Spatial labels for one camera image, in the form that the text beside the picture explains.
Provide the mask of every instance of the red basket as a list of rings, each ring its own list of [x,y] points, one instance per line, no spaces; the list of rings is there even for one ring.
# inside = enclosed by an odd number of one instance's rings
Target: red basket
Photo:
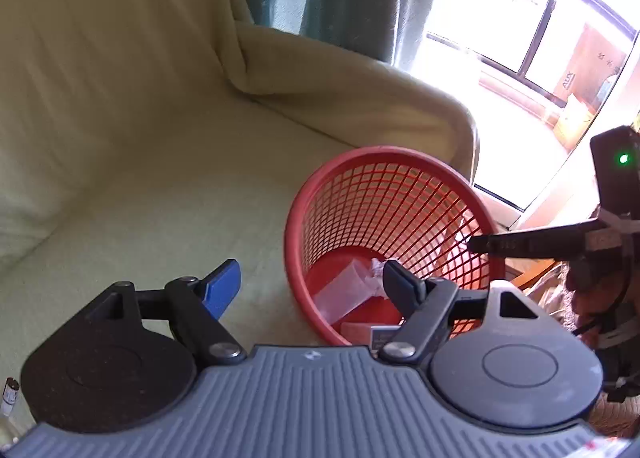
[[[414,275],[442,276],[465,289],[504,278],[504,259],[466,250],[472,234],[495,225],[471,186],[447,165],[419,151],[391,146],[348,151],[318,169],[300,189],[285,230],[287,278],[303,313],[333,345],[350,343],[339,325],[397,324],[401,315],[372,297],[333,327],[312,296],[351,260],[396,258]],[[469,329],[459,323],[454,332]]]

